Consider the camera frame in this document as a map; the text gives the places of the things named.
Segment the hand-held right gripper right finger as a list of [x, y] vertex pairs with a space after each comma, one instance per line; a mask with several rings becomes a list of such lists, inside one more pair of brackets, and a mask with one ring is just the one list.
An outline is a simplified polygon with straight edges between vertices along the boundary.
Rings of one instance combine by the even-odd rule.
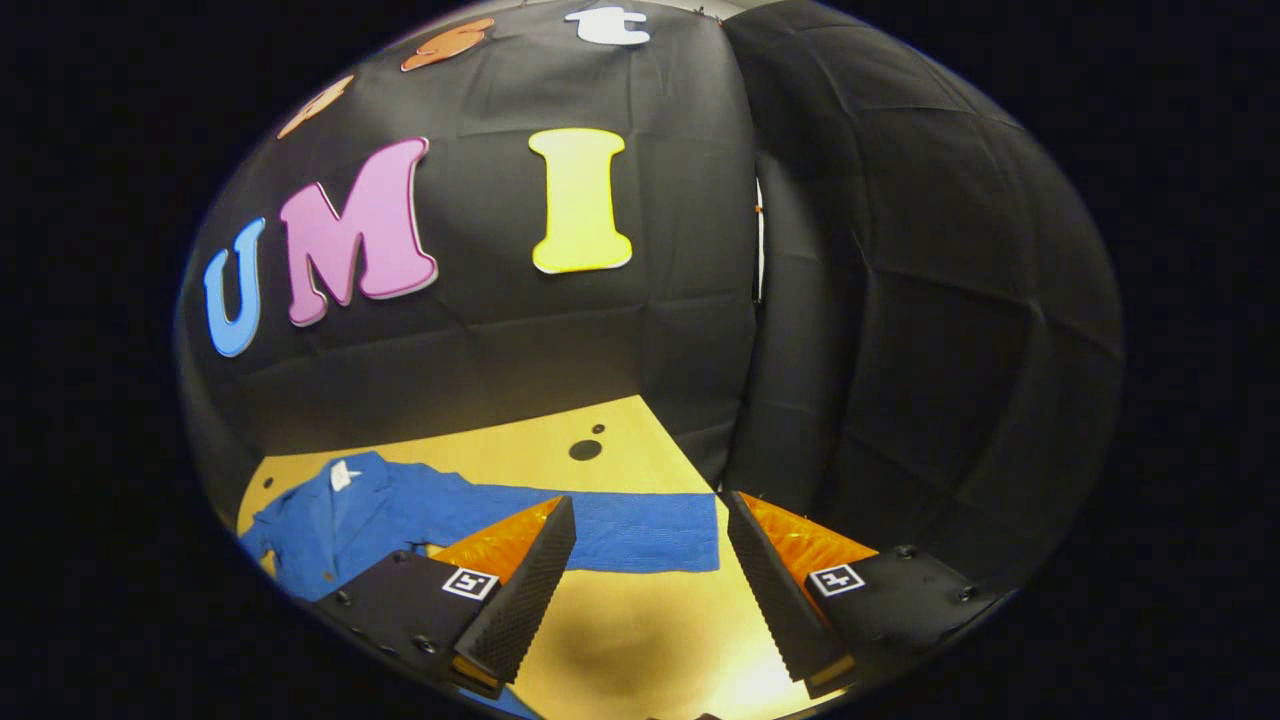
[[722, 501], [768, 632], [812, 698], [888, 685], [1006, 601], [913, 544], [878, 551], [739, 491]]

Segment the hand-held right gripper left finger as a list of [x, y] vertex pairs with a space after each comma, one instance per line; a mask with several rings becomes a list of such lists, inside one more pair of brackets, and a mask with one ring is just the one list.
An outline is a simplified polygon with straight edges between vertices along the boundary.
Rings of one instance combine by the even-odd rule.
[[516, 680], [575, 543], [573, 501], [558, 496], [434, 556], [388, 553], [314, 612], [415, 680], [497, 698]]

